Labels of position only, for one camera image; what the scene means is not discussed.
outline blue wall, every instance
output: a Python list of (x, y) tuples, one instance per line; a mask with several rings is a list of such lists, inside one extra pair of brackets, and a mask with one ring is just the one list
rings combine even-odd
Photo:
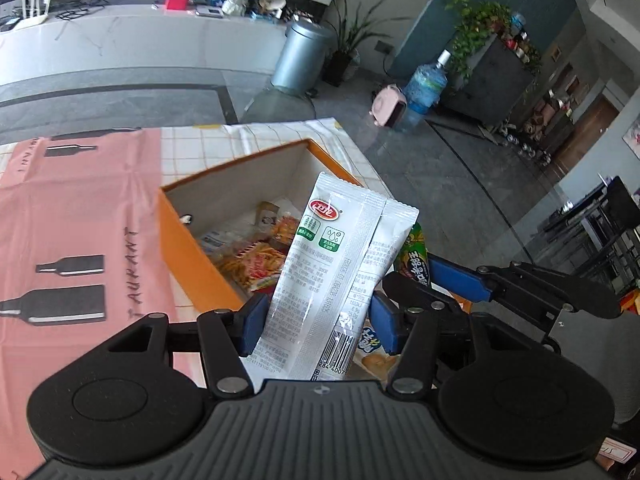
[[(490, 1), (507, 4), (512, 10), (524, 15), (531, 43), (540, 52), (551, 46), (576, 7), (575, 0)], [(460, 22), (460, 16), (454, 10), (445, 10), (446, 2), (447, 0), (432, 0), (418, 18), (391, 67), (393, 75), (411, 75), (418, 65), (434, 61), (447, 46), (455, 33), (454, 27)]]

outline marble countertop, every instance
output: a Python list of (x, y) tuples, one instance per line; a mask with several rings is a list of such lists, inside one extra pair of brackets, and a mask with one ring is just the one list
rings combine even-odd
[(273, 73), (286, 27), (204, 18), (150, 5), (96, 7), (63, 21), (0, 33), (0, 85), (82, 70), (189, 67)]

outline cardboard box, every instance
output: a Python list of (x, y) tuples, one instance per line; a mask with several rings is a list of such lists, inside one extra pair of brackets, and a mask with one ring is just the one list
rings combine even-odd
[[(254, 153), (161, 188), (162, 256), (193, 306), (238, 310), (246, 295), (229, 283), (197, 241), (213, 227), (252, 211), (260, 202), (287, 198), (303, 212), (316, 179), (326, 172), (360, 183), (310, 139)], [(192, 215), (185, 226), (180, 216)]]

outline green icon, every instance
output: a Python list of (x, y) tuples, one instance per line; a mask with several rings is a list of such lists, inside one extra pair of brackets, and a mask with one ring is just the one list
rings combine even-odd
[(325, 227), (318, 245), (327, 251), (335, 253), (335, 251), (340, 247), (342, 240), (344, 240), (343, 231), (339, 231), (333, 227)]
[(298, 226), (297, 235), (305, 237), (307, 240), (313, 240), (320, 228), (320, 222), (309, 215), (304, 215)]

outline trash can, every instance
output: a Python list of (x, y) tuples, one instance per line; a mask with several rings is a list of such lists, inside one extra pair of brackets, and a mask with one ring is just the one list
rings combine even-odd
[(334, 34), (322, 25), (300, 20), (289, 25), (286, 37), (271, 84), (302, 93), (318, 79)]

